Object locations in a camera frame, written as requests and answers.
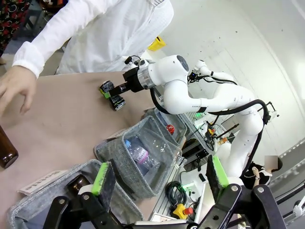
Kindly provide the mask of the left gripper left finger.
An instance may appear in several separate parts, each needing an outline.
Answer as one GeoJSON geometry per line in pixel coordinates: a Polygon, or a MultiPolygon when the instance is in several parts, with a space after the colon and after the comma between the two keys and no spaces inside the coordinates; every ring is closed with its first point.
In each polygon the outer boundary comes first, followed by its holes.
{"type": "Polygon", "coordinates": [[[102,163],[89,191],[72,200],[65,196],[53,199],[47,214],[47,228],[79,229],[82,223],[91,222],[96,229],[118,229],[119,220],[109,213],[115,184],[112,164],[102,163]]]}

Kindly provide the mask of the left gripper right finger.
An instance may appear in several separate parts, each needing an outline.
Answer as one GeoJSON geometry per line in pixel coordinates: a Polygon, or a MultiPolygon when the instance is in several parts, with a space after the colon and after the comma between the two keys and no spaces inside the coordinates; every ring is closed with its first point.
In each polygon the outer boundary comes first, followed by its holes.
{"type": "Polygon", "coordinates": [[[270,188],[247,189],[229,183],[217,156],[209,156],[206,176],[215,204],[199,223],[201,229],[226,229],[234,214],[240,214],[253,229],[283,229],[284,220],[270,188]]]}

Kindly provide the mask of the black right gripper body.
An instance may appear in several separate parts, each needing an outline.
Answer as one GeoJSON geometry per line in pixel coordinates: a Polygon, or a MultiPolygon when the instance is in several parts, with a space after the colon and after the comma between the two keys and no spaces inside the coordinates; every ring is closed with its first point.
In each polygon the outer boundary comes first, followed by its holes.
{"type": "Polygon", "coordinates": [[[127,83],[127,88],[134,93],[144,90],[138,79],[139,68],[132,68],[123,74],[123,78],[127,83]]]}

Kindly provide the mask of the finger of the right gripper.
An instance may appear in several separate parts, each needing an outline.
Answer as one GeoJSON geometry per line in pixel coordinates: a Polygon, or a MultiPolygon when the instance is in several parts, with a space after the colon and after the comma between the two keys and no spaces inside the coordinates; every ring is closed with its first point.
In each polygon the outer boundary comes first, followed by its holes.
{"type": "Polygon", "coordinates": [[[111,98],[113,96],[117,96],[124,92],[127,92],[128,90],[129,90],[129,87],[128,87],[127,83],[123,83],[123,84],[120,84],[120,85],[114,87],[113,89],[110,89],[109,91],[105,92],[104,97],[111,98]]]}

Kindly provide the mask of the person's right hand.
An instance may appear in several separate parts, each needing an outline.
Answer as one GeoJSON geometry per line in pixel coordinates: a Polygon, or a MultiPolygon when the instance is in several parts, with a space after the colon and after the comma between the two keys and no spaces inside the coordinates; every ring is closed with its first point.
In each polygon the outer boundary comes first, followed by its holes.
{"type": "Polygon", "coordinates": [[[37,78],[29,69],[22,66],[11,67],[0,78],[0,115],[17,94],[24,96],[20,113],[26,113],[32,105],[36,94],[37,78]]]}

